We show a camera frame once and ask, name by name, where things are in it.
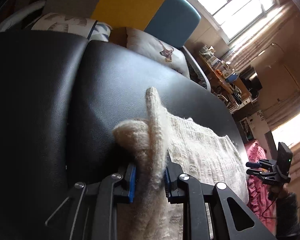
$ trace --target cream knit fabric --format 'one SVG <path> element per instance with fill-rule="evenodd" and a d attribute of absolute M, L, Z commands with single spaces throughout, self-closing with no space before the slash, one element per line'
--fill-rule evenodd
<path fill-rule="evenodd" d="M 135 156 L 138 178 L 134 203 L 118 207 L 119 240 L 182 239 L 182 205 L 168 203 L 162 182 L 167 149 L 185 173 L 202 183 L 225 182 L 248 202 L 245 160 L 228 136 L 168 113 L 153 87 L 146 105 L 147 120 L 126 120 L 113 129 L 116 142 Z"/>

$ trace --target dark sleeve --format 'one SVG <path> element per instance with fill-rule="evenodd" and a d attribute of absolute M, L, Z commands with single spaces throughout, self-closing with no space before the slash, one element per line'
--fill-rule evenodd
<path fill-rule="evenodd" d="M 298 203 L 295 193 L 277 199 L 277 237 L 298 233 Z"/>

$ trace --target yellow and blue headboard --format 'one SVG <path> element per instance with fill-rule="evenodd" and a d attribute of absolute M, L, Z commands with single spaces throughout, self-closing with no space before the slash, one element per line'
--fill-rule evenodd
<path fill-rule="evenodd" d="M 114 29 L 136 28 L 177 48 L 201 19 L 186 0 L 47 0 L 43 12 L 92 18 Z"/>

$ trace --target ribbed knit texture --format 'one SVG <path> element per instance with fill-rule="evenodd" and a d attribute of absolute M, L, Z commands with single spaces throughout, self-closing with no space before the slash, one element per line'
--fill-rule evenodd
<path fill-rule="evenodd" d="M 135 156 L 138 178 L 134 203 L 118 206 L 119 240 L 182 239 L 182 205 L 168 203 L 162 182 L 167 149 L 185 173 L 211 185 L 225 182 L 248 202 L 244 163 L 228 136 L 168 113 L 153 87 L 146 105 L 147 120 L 126 120 L 113 129 L 116 142 Z"/>

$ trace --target pink fabric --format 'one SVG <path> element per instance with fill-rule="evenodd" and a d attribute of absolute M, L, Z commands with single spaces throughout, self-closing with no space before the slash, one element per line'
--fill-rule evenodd
<path fill-rule="evenodd" d="M 250 162 L 257 162 L 260 159 L 266 159 L 266 153 L 260 146 L 258 140 L 250 141 L 245 144 L 245 149 Z M 269 229 L 270 232 L 275 231 L 274 217 L 275 203 L 263 214 L 271 201 L 268 199 L 268 191 L 266 185 L 261 183 L 261 180 L 255 176 L 250 176 L 248 179 L 249 202 L 247 206 L 256 214 L 261 222 Z"/>

